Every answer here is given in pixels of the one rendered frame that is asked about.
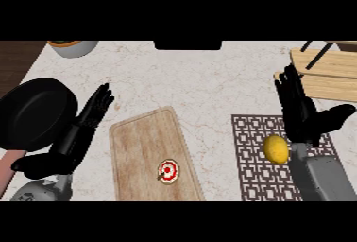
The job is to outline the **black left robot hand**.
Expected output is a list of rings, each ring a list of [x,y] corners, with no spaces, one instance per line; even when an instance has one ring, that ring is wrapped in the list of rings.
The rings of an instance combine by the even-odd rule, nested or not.
[[[79,115],[54,139],[47,153],[20,157],[11,170],[36,180],[51,175],[69,175],[82,162],[98,123],[114,100],[109,84],[101,84],[89,96]]]

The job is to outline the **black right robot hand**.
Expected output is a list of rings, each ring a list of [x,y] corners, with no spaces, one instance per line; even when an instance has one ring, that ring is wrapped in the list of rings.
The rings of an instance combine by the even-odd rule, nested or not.
[[[351,104],[342,104],[321,112],[312,99],[305,95],[300,76],[289,64],[274,80],[275,92],[281,105],[284,132],[292,143],[318,146],[320,136],[337,130],[346,118],[357,112]]]

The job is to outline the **wooden tiered shelf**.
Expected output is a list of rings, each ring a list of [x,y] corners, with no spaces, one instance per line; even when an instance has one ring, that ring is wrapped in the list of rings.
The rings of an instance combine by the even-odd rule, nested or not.
[[[357,41],[325,41],[321,49],[309,44],[290,49],[306,96],[357,102]]]

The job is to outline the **yellow squash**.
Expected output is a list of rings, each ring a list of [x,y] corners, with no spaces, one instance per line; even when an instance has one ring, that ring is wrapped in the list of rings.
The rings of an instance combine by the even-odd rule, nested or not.
[[[272,164],[284,164],[289,160],[289,147],[286,140],[277,136],[271,135],[263,140],[262,151],[266,160]]]

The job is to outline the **brown patterned placemat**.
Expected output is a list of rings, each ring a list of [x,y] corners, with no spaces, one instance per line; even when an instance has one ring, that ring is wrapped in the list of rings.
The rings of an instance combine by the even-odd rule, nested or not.
[[[272,164],[263,155],[263,141],[271,135],[290,143],[280,115],[232,114],[232,139],[243,201],[322,201],[311,184],[299,189],[286,164]]]

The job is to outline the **black frying pan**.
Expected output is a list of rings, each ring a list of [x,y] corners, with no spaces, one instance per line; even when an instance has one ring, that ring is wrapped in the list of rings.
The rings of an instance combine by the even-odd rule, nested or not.
[[[35,78],[0,98],[0,198],[13,179],[11,164],[47,147],[76,115],[75,94],[53,78]]]

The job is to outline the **wooden cutting board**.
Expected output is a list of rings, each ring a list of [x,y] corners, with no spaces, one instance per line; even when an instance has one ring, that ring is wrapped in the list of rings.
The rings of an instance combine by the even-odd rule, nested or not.
[[[114,123],[109,135],[114,199],[203,201],[173,109],[165,106]],[[179,165],[179,177],[171,185],[156,180],[157,166],[165,159],[172,159]]]

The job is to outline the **grey plant pot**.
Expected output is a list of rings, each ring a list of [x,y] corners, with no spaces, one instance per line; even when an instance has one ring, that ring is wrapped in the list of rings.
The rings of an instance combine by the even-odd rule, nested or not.
[[[79,58],[86,55],[86,53],[97,46],[97,41],[70,41],[67,43],[57,43],[55,41],[48,41],[55,53],[67,59]]]

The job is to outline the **red and white cupcake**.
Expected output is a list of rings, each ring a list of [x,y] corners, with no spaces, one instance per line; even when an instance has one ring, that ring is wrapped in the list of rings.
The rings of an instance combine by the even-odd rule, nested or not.
[[[157,166],[156,180],[163,185],[171,185],[176,182],[179,177],[179,165],[172,159],[165,159]]]

